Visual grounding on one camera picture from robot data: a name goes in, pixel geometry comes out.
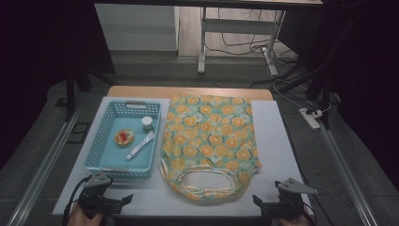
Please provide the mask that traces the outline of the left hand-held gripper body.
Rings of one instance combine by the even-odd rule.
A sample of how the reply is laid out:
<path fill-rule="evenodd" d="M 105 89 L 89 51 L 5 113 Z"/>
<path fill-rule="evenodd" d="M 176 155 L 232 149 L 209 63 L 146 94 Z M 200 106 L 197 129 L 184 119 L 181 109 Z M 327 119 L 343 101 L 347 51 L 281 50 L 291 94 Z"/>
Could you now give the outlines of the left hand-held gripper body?
<path fill-rule="evenodd" d="M 87 215 L 92 217 L 101 213 L 110 216 L 121 212 L 122 200 L 108 199 L 104 196 L 111 185 L 112 180 L 102 171 L 94 173 L 88 179 L 78 199 L 78 204 Z"/>

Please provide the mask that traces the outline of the white cabinet panel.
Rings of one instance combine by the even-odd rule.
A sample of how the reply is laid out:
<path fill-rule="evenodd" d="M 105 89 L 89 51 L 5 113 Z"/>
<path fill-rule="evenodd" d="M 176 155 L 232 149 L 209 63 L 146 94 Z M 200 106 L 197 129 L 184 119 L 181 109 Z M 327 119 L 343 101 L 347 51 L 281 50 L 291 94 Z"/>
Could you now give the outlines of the white cabinet panel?
<path fill-rule="evenodd" d="M 178 7 L 96 4 L 95 8 L 110 50 L 178 50 Z"/>

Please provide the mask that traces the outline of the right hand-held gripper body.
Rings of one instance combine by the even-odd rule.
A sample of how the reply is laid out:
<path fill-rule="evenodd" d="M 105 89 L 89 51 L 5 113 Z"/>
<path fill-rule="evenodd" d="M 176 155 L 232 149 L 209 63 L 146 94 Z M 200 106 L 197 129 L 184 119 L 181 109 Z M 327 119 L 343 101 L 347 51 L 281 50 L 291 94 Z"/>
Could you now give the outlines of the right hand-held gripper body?
<path fill-rule="evenodd" d="M 293 178 L 283 182 L 276 181 L 275 187 L 279 192 L 278 202 L 262 202 L 262 216 L 268 219 L 285 218 L 293 220 L 300 216 L 308 216 L 305 211 L 303 194 L 317 195 L 318 191 L 306 186 Z"/>

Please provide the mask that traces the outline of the orange floral cloth bag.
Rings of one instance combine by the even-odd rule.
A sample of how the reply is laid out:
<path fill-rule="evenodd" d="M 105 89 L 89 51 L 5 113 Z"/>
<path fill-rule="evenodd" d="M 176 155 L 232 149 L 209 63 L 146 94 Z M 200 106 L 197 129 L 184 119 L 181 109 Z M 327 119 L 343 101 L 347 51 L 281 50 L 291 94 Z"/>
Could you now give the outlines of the orange floral cloth bag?
<path fill-rule="evenodd" d="M 261 167 L 249 98 L 172 96 L 159 168 L 173 191 L 194 201 L 240 197 Z M 192 173 L 222 175 L 230 185 L 190 185 Z"/>

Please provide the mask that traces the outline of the blue plastic basket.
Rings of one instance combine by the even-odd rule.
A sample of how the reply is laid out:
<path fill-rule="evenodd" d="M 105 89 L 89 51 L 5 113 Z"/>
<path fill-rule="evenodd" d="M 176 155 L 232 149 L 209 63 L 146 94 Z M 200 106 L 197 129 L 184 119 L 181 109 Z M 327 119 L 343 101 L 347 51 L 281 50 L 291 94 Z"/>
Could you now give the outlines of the blue plastic basket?
<path fill-rule="evenodd" d="M 127 160 L 128 153 L 148 134 L 141 123 L 146 116 L 152 117 L 155 138 Z M 85 141 L 88 150 L 85 168 L 92 172 L 103 171 L 109 178 L 119 180 L 150 178 L 160 120 L 159 102 L 103 98 Z M 134 132 L 135 140 L 131 145 L 122 147 L 115 142 L 114 135 L 121 129 Z"/>

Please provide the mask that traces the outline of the white table mat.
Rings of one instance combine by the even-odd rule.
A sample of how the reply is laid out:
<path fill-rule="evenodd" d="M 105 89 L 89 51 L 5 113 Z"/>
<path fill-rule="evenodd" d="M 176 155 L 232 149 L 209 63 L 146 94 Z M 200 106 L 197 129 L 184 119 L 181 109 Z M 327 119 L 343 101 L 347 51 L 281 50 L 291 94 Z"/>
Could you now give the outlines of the white table mat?
<path fill-rule="evenodd" d="M 70 199 L 73 189 L 77 183 L 84 177 L 89 175 L 86 160 L 90 154 L 90 150 L 94 145 L 97 132 L 101 128 L 104 120 L 105 111 L 110 107 L 111 103 L 145 101 L 146 103 L 156 103 L 160 105 L 161 113 L 159 120 L 155 120 L 157 127 L 156 148 L 154 141 L 151 142 L 150 151 L 152 155 L 151 176 L 149 178 L 133 177 L 133 179 L 115 179 L 113 184 L 105 191 L 105 196 L 111 199 L 120 199 L 128 195 L 134 194 L 132 202 L 122 207 L 121 217 L 124 218 L 193 218 L 193 217 L 259 217 L 261 215 L 260 208 L 253 202 L 252 195 L 258 196 L 264 202 L 277 202 L 278 189 L 275 187 L 275 181 L 286 181 L 293 178 L 303 183 L 300 175 L 294 153 L 287 136 L 278 105 L 275 101 L 252 101 L 254 108 L 255 120 L 255 137 L 262 163 L 261 169 L 254 174 L 248 189 L 241 198 L 228 198 L 227 200 L 213 201 L 190 201 L 184 195 L 172 191 L 164 179 L 161 177 L 158 163 L 161 159 L 161 133 L 163 133 L 168 106 L 170 99 L 153 99 L 153 98 L 122 98 L 122 97 L 104 97 L 94 121 L 89 129 L 87 138 L 83 144 L 80 154 L 72 168 L 70 177 L 65 184 L 63 191 L 53 210 L 54 215 L 63 215 L 64 209 Z M 103 163 L 105 157 L 111 158 L 111 163 L 126 165 L 135 163 L 135 160 L 127 161 L 126 155 L 131 148 L 119 148 L 110 132 L 116 133 L 117 127 L 125 122 L 139 123 L 137 128 L 142 129 L 141 118 L 138 120 L 127 120 L 123 117 L 111 117 L 112 129 L 105 129 L 107 134 L 106 152 L 100 151 L 100 163 Z"/>

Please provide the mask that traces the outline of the small white-lidded jar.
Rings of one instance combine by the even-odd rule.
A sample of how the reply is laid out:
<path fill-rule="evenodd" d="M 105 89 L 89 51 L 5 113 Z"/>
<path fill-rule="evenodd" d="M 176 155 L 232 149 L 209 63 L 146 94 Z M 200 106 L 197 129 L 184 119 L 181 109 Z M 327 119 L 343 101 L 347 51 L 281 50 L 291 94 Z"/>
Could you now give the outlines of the small white-lidded jar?
<path fill-rule="evenodd" d="M 143 130 L 146 133 L 149 133 L 152 130 L 152 117 L 150 116 L 143 117 L 141 123 L 143 126 Z"/>

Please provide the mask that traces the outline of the white desk frame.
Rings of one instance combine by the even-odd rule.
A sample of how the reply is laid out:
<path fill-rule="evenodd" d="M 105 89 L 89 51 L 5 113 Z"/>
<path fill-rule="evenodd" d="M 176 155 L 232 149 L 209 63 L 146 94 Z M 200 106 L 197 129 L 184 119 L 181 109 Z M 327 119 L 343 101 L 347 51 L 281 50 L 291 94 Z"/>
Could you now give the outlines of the white desk frame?
<path fill-rule="evenodd" d="M 278 37 L 285 11 L 278 10 L 274 22 L 268 21 L 244 21 L 234 19 L 208 19 L 207 8 L 201 9 L 200 15 L 200 44 L 198 74 L 205 73 L 205 36 L 207 33 L 231 33 L 269 35 L 270 42 L 262 48 L 267 70 L 271 75 L 277 75 L 278 71 L 272 59 L 272 51 Z"/>

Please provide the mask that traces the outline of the aluminium floor rail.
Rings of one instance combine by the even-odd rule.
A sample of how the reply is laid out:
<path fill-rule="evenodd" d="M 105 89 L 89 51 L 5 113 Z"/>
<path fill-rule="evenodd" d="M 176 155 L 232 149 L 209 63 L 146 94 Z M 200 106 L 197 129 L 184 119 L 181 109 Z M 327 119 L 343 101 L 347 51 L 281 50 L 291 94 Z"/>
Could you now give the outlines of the aluminium floor rail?
<path fill-rule="evenodd" d="M 72 131 L 72 128 L 74 127 L 81 113 L 82 105 L 85 103 L 86 99 L 86 94 L 78 95 L 77 99 L 75 100 L 74 111 L 69 114 L 69 119 L 63 123 L 60 131 L 56 134 L 54 142 L 41 161 L 39 168 L 32 177 L 32 180 L 21 197 L 18 205 L 14 209 L 14 212 L 12 213 L 6 226 L 24 226 L 67 141 L 69 134 Z"/>
<path fill-rule="evenodd" d="M 360 189 L 356 178 L 349 168 L 348 163 L 346 162 L 338 143 L 336 142 L 332 133 L 321 124 L 320 133 L 329 149 L 331 157 L 337 167 L 338 172 L 340 173 L 343 183 L 350 195 L 353 199 L 353 204 L 355 205 L 359 217 L 364 226 L 378 226 L 375 215 L 370 208 L 369 203 L 366 201 L 366 198 Z"/>

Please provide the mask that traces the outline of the person's left hand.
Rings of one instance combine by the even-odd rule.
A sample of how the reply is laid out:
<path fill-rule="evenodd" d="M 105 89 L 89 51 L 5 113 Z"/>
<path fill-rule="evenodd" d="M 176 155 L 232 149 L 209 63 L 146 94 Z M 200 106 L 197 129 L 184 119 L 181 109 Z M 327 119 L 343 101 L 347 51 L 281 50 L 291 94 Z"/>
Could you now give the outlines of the person's left hand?
<path fill-rule="evenodd" d="M 76 203 L 69 215 L 67 226 L 100 226 L 103 217 L 104 215 L 101 213 L 95 214 L 93 218 L 87 217 L 79 204 Z"/>

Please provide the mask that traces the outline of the person's right hand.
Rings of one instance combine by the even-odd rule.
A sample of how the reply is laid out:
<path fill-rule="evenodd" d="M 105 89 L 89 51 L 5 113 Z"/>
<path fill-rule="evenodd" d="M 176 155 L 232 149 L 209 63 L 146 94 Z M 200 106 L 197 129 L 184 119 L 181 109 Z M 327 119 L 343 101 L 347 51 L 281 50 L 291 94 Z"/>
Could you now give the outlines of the person's right hand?
<path fill-rule="evenodd" d="M 278 222 L 280 226 L 314 226 L 307 210 L 304 210 L 304 214 L 298 218 L 279 218 Z"/>

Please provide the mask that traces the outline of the white tube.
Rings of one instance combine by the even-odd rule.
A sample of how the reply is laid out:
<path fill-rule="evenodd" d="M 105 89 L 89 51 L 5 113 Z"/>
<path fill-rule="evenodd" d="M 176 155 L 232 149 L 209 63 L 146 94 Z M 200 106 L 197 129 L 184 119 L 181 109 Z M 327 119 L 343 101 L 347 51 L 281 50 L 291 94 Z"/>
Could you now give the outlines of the white tube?
<path fill-rule="evenodd" d="M 150 131 L 126 156 L 127 160 L 131 160 L 135 157 L 141 149 L 143 149 L 148 143 L 155 138 L 155 133 Z"/>

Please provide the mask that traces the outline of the black metal stand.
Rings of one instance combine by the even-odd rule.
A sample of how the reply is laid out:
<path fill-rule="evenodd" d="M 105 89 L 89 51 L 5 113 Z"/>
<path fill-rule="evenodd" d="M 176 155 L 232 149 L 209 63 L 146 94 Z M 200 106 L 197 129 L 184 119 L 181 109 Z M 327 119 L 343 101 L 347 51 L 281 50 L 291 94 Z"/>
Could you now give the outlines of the black metal stand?
<path fill-rule="evenodd" d="M 324 110 L 321 116 L 321 122 L 328 129 L 328 108 L 330 107 L 331 92 L 331 66 L 336 54 L 336 36 L 331 35 L 322 45 L 321 52 L 318 55 L 317 67 L 312 71 L 312 81 L 306 91 L 306 97 L 309 100 L 316 100 L 321 96 L 321 107 Z"/>
<path fill-rule="evenodd" d="M 92 53 L 89 51 L 76 53 L 66 73 L 67 115 L 65 121 L 69 121 L 77 109 L 74 85 L 83 92 L 91 91 L 92 85 L 88 76 L 92 74 L 106 84 L 115 86 L 116 82 L 108 77 L 109 74 L 114 73 L 115 68 L 108 48 L 94 50 Z"/>

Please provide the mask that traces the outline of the white power strip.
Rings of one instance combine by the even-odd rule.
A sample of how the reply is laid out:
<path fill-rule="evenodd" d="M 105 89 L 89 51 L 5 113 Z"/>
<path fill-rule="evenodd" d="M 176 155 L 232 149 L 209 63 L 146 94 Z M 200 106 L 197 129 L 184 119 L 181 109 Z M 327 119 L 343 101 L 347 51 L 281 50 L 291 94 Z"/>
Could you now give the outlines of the white power strip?
<path fill-rule="evenodd" d="M 307 108 L 300 108 L 299 113 L 312 130 L 320 128 L 317 119 L 323 115 L 321 110 L 314 111 Z"/>

